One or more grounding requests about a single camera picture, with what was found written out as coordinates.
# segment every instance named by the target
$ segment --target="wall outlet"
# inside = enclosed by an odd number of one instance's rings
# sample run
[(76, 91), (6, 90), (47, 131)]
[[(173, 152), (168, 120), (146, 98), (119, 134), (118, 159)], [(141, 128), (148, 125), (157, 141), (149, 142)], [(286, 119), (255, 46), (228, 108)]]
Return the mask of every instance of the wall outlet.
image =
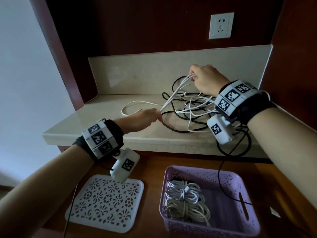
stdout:
[(234, 12), (215, 14), (210, 18), (209, 39), (231, 36)]

